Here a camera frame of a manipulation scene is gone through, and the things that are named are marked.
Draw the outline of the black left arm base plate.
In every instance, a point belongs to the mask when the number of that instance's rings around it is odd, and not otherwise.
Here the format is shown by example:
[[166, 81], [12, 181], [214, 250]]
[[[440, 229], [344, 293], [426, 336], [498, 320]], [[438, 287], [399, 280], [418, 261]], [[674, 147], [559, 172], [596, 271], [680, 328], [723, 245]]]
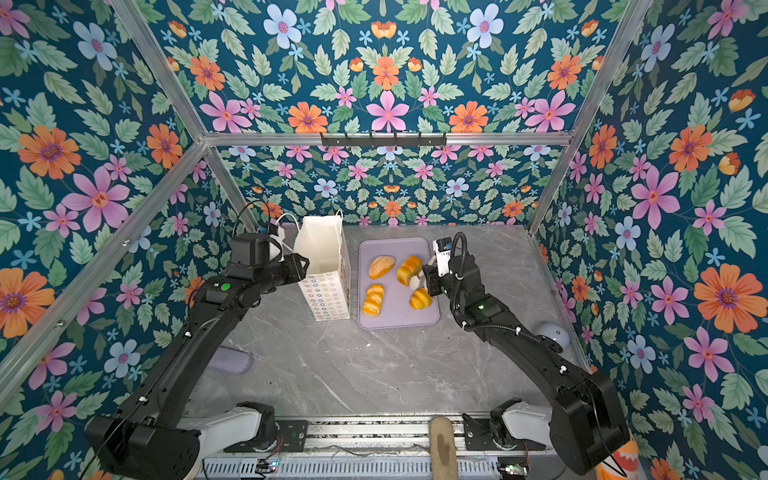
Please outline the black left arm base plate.
[[255, 437], [235, 443], [225, 453], [294, 453], [302, 452], [307, 440], [306, 420], [268, 420]]

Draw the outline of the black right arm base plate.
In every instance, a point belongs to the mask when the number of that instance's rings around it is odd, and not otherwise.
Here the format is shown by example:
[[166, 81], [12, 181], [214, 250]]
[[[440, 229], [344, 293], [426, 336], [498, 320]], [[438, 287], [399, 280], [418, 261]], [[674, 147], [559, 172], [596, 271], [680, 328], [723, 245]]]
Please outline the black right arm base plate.
[[468, 451], [544, 451], [545, 445], [513, 437], [499, 418], [461, 414], [463, 439]]

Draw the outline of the purple flat lid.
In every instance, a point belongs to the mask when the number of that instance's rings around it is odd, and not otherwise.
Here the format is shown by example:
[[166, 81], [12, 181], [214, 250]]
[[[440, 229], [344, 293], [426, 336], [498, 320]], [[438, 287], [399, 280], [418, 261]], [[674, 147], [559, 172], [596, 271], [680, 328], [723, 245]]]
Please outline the purple flat lid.
[[207, 368], [229, 375], [243, 375], [247, 373], [253, 363], [250, 353], [227, 347], [219, 347], [211, 357]]

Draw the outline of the round striped yellow bread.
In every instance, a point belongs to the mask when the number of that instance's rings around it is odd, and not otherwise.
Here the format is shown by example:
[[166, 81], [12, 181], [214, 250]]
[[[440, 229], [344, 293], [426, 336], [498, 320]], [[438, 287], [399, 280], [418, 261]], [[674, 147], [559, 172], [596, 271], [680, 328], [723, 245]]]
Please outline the round striped yellow bread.
[[409, 300], [409, 305], [414, 310], [424, 310], [432, 305], [432, 297], [426, 288], [415, 290]]

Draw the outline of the oval brown bread roll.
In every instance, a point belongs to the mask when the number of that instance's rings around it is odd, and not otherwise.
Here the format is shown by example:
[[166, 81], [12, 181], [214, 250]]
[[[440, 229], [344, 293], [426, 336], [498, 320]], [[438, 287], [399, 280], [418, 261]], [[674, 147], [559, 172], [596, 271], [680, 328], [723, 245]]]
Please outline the oval brown bread roll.
[[372, 280], [379, 279], [390, 272], [395, 265], [395, 258], [390, 255], [376, 256], [370, 263], [368, 276]]

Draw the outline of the printed white paper bag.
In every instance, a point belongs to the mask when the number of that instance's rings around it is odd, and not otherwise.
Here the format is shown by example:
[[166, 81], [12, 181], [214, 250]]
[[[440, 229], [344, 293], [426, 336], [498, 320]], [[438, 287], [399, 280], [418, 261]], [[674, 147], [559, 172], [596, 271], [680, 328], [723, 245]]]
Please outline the printed white paper bag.
[[299, 287], [314, 319], [350, 319], [351, 274], [343, 215], [337, 211], [332, 215], [305, 216], [299, 221], [295, 215], [283, 213], [276, 225], [282, 228], [285, 221], [296, 227], [289, 251], [309, 260], [306, 277]]

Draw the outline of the long segmented yellow bread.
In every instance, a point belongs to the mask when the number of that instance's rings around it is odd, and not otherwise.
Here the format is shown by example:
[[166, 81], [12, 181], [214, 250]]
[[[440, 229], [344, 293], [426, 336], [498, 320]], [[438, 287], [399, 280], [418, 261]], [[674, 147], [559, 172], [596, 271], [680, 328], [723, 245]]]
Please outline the long segmented yellow bread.
[[385, 289], [380, 284], [370, 286], [364, 297], [361, 311], [365, 316], [376, 318], [381, 314]]

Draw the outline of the black hook rail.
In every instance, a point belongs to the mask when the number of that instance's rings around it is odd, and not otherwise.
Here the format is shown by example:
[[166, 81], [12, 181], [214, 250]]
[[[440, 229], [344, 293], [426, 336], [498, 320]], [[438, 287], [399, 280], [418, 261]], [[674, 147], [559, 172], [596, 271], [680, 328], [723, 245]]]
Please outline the black hook rail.
[[391, 134], [321, 134], [321, 145], [324, 147], [360, 147], [360, 148], [378, 148], [378, 147], [443, 147], [448, 145], [448, 139], [445, 134], [423, 134], [423, 133], [391, 133]]

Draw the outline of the orange shark plush toy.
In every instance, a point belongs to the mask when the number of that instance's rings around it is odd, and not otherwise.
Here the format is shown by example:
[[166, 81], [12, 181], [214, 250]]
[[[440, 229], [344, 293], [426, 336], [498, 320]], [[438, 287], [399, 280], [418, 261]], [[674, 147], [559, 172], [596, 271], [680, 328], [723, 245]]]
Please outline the orange shark plush toy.
[[635, 480], [639, 471], [639, 448], [633, 435], [630, 440], [595, 468], [597, 480]]

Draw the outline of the purple cutting mat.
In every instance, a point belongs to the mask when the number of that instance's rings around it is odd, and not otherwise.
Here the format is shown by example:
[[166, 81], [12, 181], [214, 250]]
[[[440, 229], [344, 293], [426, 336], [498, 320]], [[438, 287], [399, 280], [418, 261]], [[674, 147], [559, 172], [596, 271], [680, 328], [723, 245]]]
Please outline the purple cutting mat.
[[[411, 256], [426, 262], [430, 258], [431, 247], [423, 237], [399, 239], [378, 239], [363, 241], [358, 249], [358, 324], [368, 331], [383, 329], [401, 329], [406, 327], [427, 327], [435, 325], [440, 319], [440, 310], [435, 300], [424, 309], [414, 309], [410, 299], [414, 291], [410, 286], [401, 284], [396, 271]], [[371, 279], [369, 268], [376, 257], [392, 256], [395, 265], [391, 271], [379, 279]], [[363, 311], [366, 292], [373, 285], [384, 289], [381, 312], [376, 317]]]

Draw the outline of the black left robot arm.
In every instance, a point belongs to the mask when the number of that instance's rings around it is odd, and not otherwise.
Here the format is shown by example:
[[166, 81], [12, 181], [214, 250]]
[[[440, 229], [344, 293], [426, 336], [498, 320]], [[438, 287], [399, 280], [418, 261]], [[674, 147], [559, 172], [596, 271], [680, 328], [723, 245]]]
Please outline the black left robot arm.
[[274, 409], [242, 402], [207, 418], [185, 416], [188, 400], [222, 342], [262, 297], [305, 279], [310, 262], [285, 254], [266, 234], [233, 238], [231, 261], [193, 294], [186, 323], [148, 377], [113, 415], [98, 415], [85, 435], [94, 458], [131, 479], [193, 479], [206, 457], [236, 445], [278, 443]]

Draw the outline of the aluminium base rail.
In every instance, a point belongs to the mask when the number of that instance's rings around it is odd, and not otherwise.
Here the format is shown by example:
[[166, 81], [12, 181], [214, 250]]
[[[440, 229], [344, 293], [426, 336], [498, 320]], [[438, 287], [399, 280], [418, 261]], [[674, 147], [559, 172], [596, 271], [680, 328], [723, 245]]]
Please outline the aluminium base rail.
[[[573, 479], [553, 449], [468, 451], [462, 413], [446, 413], [461, 479]], [[429, 422], [435, 413], [282, 417], [309, 422], [302, 452], [215, 453], [201, 479], [430, 479]]]

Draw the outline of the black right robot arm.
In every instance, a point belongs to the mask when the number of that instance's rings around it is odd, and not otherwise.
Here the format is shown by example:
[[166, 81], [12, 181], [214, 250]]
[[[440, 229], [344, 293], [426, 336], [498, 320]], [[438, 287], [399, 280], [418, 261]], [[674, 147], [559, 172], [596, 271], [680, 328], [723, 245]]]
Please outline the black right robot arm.
[[534, 383], [548, 405], [523, 401], [500, 413], [506, 432], [554, 449], [565, 466], [584, 475], [631, 439], [614, 383], [573, 364], [549, 337], [533, 334], [510, 308], [485, 290], [471, 254], [422, 267], [431, 296], [443, 294], [462, 330], [498, 349]]

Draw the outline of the yellow loaf bread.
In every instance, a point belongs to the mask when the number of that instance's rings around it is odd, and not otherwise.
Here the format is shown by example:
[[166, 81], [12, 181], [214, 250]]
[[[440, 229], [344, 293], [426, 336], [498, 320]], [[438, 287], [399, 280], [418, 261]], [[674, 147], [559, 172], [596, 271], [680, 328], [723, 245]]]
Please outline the yellow loaf bread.
[[416, 256], [408, 257], [396, 272], [398, 282], [406, 287], [409, 287], [414, 277], [418, 277], [422, 268], [422, 261]]

